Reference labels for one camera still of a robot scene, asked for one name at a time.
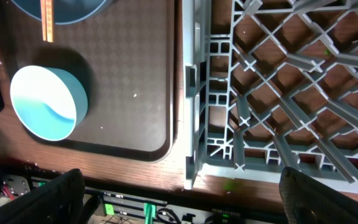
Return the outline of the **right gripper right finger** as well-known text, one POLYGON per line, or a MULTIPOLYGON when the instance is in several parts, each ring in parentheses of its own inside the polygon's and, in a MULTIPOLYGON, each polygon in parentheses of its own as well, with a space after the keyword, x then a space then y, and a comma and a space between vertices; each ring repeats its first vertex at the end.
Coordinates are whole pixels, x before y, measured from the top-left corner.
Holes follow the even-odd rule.
POLYGON ((289 223, 358 223, 358 202, 292 168, 282 170, 279 192, 289 223))

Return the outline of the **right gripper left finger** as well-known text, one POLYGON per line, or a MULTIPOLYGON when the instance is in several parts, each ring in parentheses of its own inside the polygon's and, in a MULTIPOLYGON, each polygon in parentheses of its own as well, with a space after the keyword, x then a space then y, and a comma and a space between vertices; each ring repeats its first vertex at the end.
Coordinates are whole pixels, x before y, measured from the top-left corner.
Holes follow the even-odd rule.
POLYGON ((0 207, 0 223, 78 223, 85 182, 72 169, 0 207))

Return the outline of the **light blue rice bowl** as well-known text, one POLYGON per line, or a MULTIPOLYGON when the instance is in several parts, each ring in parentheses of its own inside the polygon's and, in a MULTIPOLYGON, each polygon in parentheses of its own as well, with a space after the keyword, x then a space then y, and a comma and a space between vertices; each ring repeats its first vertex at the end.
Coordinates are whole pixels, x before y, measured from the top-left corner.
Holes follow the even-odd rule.
POLYGON ((67 138, 88 112, 83 85, 60 68, 22 67, 11 80, 10 96, 21 123, 47 141, 67 138))

